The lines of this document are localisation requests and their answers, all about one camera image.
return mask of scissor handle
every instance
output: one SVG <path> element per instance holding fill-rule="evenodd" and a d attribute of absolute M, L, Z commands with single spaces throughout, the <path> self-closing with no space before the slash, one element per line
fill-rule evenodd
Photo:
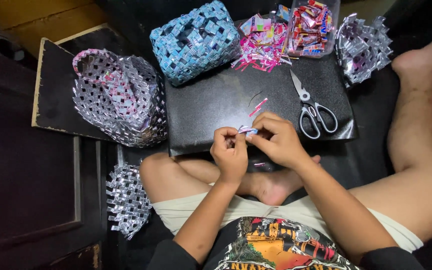
<path fill-rule="evenodd" d="M 319 104 L 318 102 L 314 103 L 314 109 L 316 110 L 316 114 L 318 115 L 318 121 L 321 122 L 322 128 L 327 133 L 334 133 L 334 132 L 336 132 L 336 130 L 338 129 L 338 120 L 336 119 L 336 115 L 330 109 L 328 109 L 327 107 Z M 321 117 L 321 114 L 319 113 L 320 110 L 326 111 L 333 118 L 333 121 L 335 123 L 333 130 L 329 130 L 328 127 L 326 126 L 325 121 L 323 120 L 323 118 Z"/>
<path fill-rule="evenodd" d="M 308 116 L 309 119 L 311 120 L 311 126 L 317 133 L 316 136 L 311 136 L 308 134 L 308 132 L 306 132 L 306 130 L 304 130 L 304 127 L 303 127 L 303 117 L 304 116 Z M 315 139 L 321 137 L 321 132 L 319 131 L 318 125 L 316 124 L 315 117 L 309 112 L 308 108 L 306 108 L 305 106 L 303 106 L 301 108 L 301 115 L 299 116 L 299 128 L 301 129 L 301 132 L 303 132 L 303 134 L 306 135 L 306 137 L 308 137 L 309 139 L 315 140 Z"/>

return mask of scissors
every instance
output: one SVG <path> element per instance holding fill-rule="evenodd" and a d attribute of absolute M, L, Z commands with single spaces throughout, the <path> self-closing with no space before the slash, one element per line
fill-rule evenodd
<path fill-rule="evenodd" d="M 327 133 L 334 133 L 338 129 L 338 120 L 336 119 L 336 115 L 327 107 L 315 102 L 309 93 L 301 87 L 301 81 L 296 77 L 294 72 L 291 71 L 291 78 L 293 79 L 294 87 L 296 88 L 297 94 L 299 95 L 299 99 L 303 103 L 303 107 L 301 108 L 301 115 L 299 117 L 299 128 L 303 132 L 306 137 L 310 139 L 317 139 L 321 137 L 321 131 L 318 128 L 317 122 L 321 123 L 322 128 Z M 321 117 L 320 111 L 326 111 L 332 118 L 335 123 L 335 127 L 333 130 L 329 130 L 325 120 Z M 308 117 L 311 120 L 311 126 L 316 131 L 315 136 L 309 135 L 309 133 L 304 130 L 303 127 L 303 118 Z"/>

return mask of bare foot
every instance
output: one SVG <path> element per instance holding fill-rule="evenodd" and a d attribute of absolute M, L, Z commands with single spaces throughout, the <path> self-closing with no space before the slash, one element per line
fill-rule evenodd
<path fill-rule="evenodd" d="M 401 79 L 410 77 L 415 84 L 432 84 L 432 42 L 399 55 L 391 66 Z"/>
<path fill-rule="evenodd" d="M 318 164 L 321 157 L 316 155 L 312 160 Z M 276 172 L 261 173 L 254 184 L 254 195 L 260 202 L 266 205 L 281 205 L 291 193 L 303 187 L 303 182 L 297 173 L 290 169 Z"/>

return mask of graphic print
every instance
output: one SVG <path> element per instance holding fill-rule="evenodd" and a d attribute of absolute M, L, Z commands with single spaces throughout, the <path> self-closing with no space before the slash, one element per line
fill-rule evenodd
<path fill-rule="evenodd" d="M 325 235 L 280 218 L 243 217 L 215 270 L 359 270 Z"/>

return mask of hand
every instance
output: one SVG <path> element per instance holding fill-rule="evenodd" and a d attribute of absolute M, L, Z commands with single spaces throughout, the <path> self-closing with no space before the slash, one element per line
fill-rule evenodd
<path fill-rule="evenodd" d="M 252 127 L 258 130 L 258 134 L 248 136 L 246 140 L 273 162 L 294 169 L 298 161 L 311 159 L 290 121 L 272 112 L 263 112 L 256 117 Z"/>
<path fill-rule="evenodd" d="M 248 169 L 248 151 L 244 137 L 245 134 L 238 134 L 234 127 L 222 127 L 214 131 L 214 143 L 209 152 L 221 171 L 221 181 L 241 183 Z M 235 138 L 234 148 L 229 147 L 229 138 Z"/>

